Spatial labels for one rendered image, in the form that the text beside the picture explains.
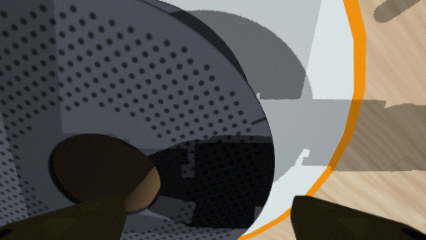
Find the orange painted ring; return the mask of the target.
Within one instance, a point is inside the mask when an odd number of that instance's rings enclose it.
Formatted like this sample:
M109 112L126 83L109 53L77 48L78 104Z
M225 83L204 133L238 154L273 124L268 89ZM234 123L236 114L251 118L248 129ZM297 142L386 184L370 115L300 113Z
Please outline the orange painted ring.
M348 119L348 123L343 134L342 140L339 144L339 147L332 158L330 164L315 183L315 185L309 190L306 195L314 196L316 192L323 186L327 181L330 175L333 173L337 165L339 164L341 158L343 157L350 141L355 131L359 115L362 108L365 86L366 86L366 76L367 76L367 40L366 40L366 30L364 17L362 12L362 7L360 0L345 0L346 7L348 10L353 40L354 40L354 49L355 49L355 86L353 101L351 106L351 111ZM285 212L283 215L265 225L264 227L249 233L245 236L238 238L237 240L247 240L258 234L261 234L268 229L279 224L286 218L290 216L290 209Z

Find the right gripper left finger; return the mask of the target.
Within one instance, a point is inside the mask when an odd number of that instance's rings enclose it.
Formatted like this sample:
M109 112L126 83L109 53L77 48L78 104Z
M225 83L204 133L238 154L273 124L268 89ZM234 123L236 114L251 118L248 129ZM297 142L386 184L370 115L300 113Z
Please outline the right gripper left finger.
M122 195L107 195L0 227L0 240L120 240L126 221Z

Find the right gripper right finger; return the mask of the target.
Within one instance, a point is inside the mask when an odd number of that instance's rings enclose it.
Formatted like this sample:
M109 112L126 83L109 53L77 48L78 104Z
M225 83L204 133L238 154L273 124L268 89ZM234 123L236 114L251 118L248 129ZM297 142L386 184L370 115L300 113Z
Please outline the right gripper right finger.
M294 196L290 219L296 240L415 240L400 228L423 233L398 221L308 195Z

